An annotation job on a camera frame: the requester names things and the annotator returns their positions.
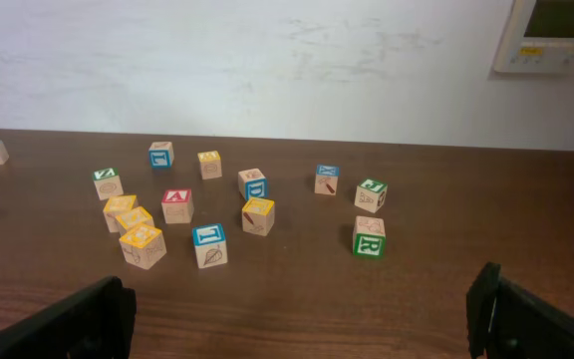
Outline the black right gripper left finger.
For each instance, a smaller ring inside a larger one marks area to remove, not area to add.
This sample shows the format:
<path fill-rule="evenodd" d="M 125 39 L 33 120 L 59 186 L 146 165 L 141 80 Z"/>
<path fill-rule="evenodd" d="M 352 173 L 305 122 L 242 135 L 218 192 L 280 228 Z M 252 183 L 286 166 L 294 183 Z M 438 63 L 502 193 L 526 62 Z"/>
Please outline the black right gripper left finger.
<path fill-rule="evenodd" d="M 0 358 L 128 358 L 136 292 L 108 276 L 0 331 Z"/>

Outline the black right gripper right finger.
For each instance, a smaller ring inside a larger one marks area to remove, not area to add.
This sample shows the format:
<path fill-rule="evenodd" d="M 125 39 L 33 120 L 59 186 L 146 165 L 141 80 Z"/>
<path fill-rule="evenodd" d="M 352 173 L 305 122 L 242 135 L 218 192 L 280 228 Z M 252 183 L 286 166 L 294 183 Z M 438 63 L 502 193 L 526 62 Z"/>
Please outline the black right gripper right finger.
<path fill-rule="evenodd" d="M 466 293 L 472 358 L 574 359 L 574 318 L 486 263 Z"/>

